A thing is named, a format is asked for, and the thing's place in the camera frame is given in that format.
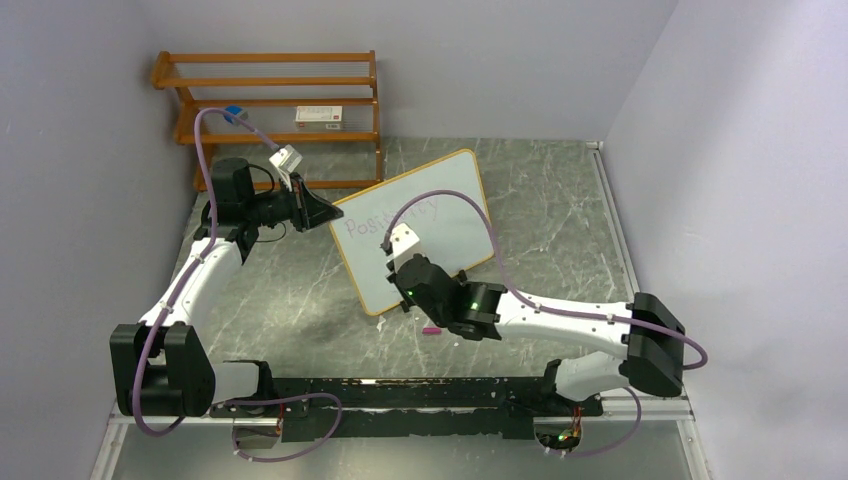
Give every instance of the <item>yellow whiteboard frame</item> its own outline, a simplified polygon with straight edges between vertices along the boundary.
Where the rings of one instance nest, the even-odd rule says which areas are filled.
[[[483,211],[486,213],[486,218],[491,222],[492,217],[491,217],[491,215],[489,215],[489,203],[486,201],[486,191],[483,189],[483,177],[480,176],[480,166],[477,165],[477,155],[475,155],[474,151],[472,151],[470,148],[463,148],[462,150],[457,150],[457,151],[455,151],[455,152],[453,152],[449,155],[445,155],[442,158],[438,158],[436,160],[433,160],[432,162],[425,163],[424,165],[421,165],[420,167],[415,167],[408,172],[401,173],[400,175],[398,175],[396,177],[392,177],[392,178],[390,178],[390,179],[388,179],[388,180],[386,180],[382,183],[378,183],[377,185],[374,185],[373,187],[368,187],[365,190],[356,192],[353,195],[349,195],[349,196],[333,203],[333,205],[336,205],[337,207],[341,207],[342,204],[344,204],[345,202],[353,200],[354,198],[356,198],[360,195],[365,195],[368,192],[372,192],[374,190],[377,190],[378,188],[385,187],[386,185],[388,185],[388,184],[390,184],[394,181],[400,180],[403,177],[406,177],[408,175],[412,175],[415,172],[419,172],[421,170],[424,170],[427,167],[431,167],[433,165],[436,165],[437,163],[444,162],[445,160],[449,160],[449,159],[451,159],[451,158],[453,158],[453,157],[455,157],[459,154],[462,154],[462,153],[470,153],[471,154],[471,159],[474,162],[474,171],[477,172],[477,182],[480,184],[480,192],[482,192],[482,194],[483,194]],[[389,307],[387,307],[383,310],[380,310],[379,312],[369,312],[368,311],[368,309],[365,307],[365,300],[362,298],[362,292],[359,291],[359,285],[356,284],[356,280],[354,280],[354,278],[353,278],[353,271],[351,271],[350,265],[347,263],[347,258],[345,257],[344,249],[342,249],[342,245],[339,242],[339,238],[336,236],[336,231],[332,227],[329,227],[329,228],[330,228],[330,233],[333,235],[333,241],[336,242],[336,248],[339,250],[339,254],[342,256],[342,261],[345,264],[345,270],[347,270],[347,275],[348,275],[348,277],[350,277],[350,281],[353,283],[353,288],[356,289],[356,296],[359,297],[359,304],[362,305],[362,309],[365,310],[365,313],[372,316],[372,317],[376,317],[377,315],[382,315],[383,313],[388,312],[389,310],[400,305],[400,302],[398,302],[398,303],[395,303],[394,305],[391,305],[391,306],[389,306]],[[495,256],[495,247],[492,246],[492,254],[491,255],[484,258],[483,260],[480,260],[477,263],[474,263],[474,264],[472,264],[468,267],[465,267],[463,270],[470,270],[470,269],[476,267],[477,265],[480,265],[480,264],[482,264],[482,263],[484,263],[488,260],[491,260],[492,257],[494,257],[494,256]],[[448,272],[448,274],[451,277],[455,276],[457,273],[459,273],[458,270],[456,272]]]

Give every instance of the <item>white box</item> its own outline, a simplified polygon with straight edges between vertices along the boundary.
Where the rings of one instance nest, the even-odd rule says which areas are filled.
[[[342,107],[297,107],[294,126],[299,132],[339,131],[342,129]]]

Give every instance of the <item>black cable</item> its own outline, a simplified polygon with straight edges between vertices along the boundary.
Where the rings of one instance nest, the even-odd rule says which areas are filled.
[[[287,230],[286,230],[286,224],[285,224],[285,223],[281,223],[280,225],[282,225],[282,226],[283,226],[283,234],[282,234],[282,235],[280,235],[280,237],[279,237],[279,238],[273,238],[273,239],[271,239],[271,240],[257,240],[257,241],[256,241],[256,243],[274,243],[274,242],[279,242],[280,240],[282,240],[282,239],[286,238],[286,232],[287,232]]]
[[[250,167],[250,168],[255,168],[257,170],[261,170],[261,171],[265,172],[265,174],[268,175],[268,178],[271,179],[271,188],[269,188],[268,190],[265,190],[264,192],[258,193],[256,195],[257,197],[260,196],[260,195],[266,196],[266,195],[270,194],[271,192],[273,192],[275,188],[277,188],[277,182],[274,181],[274,175],[271,174],[271,172],[268,171],[267,168],[261,167],[259,165],[254,165],[252,163],[247,164],[247,166]]]

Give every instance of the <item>wooden shelf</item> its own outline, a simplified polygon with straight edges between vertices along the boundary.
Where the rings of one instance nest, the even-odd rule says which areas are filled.
[[[227,64],[339,64],[339,66],[318,69],[318,75],[266,75],[255,76],[242,75],[180,75],[178,64],[213,64],[220,70],[222,65]],[[351,74],[345,67],[361,64],[361,67]],[[297,65],[287,67],[285,72]],[[234,69],[224,69],[225,73],[231,73]],[[261,72],[273,70],[273,68],[262,69]],[[374,179],[366,180],[313,180],[307,181],[310,188],[366,188],[383,181],[383,152],[380,137],[380,104],[377,99],[377,63],[374,51],[368,53],[200,53],[200,54],[171,54],[160,52],[153,67],[150,78],[154,88],[174,88],[180,99],[180,110],[177,123],[174,128],[174,140],[180,145],[194,145],[194,119],[200,109],[208,107],[224,108],[230,105],[241,107],[297,107],[308,106],[334,106],[343,107],[370,107],[371,123],[363,125],[354,122],[348,127],[359,131],[335,131],[335,132],[266,132],[268,137],[280,144],[287,143],[314,143],[314,142],[373,142],[375,151],[375,175]],[[228,98],[228,99],[196,99],[192,94],[191,87],[340,87],[354,86],[362,88],[370,87],[370,95],[350,98]],[[205,121],[201,125],[200,142],[204,145],[206,158],[203,159],[207,165],[211,164],[212,157],[217,145],[223,144],[250,144],[260,143],[261,140],[249,133],[214,133],[210,131],[209,123]],[[204,191],[205,185],[197,169],[194,178],[194,186],[198,191]],[[267,182],[256,183],[258,190],[270,187]]]

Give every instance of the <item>tiled surface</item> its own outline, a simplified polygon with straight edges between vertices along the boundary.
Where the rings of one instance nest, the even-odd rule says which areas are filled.
[[[297,146],[308,179],[368,178],[369,144]],[[609,231],[594,165],[582,142],[500,139],[384,139],[387,178],[472,149],[507,271],[524,291],[578,301],[626,300],[624,272]],[[267,164],[264,146],[222,149]],[[353,191],[319,190],[338,200]],[[206,202],[195,205],[180,260]],[[277,231],[263,231],[275,238]],[[472,269],[498,281],[494,260]],[[209,318],[198,322],[210,359],[265,360],[277,377],[540,375],[580,347],[546,341],[463,341],[446,331],[422,336],[427,319],[399,308],[385,322],[366,315],[327,227],[257,244]]]

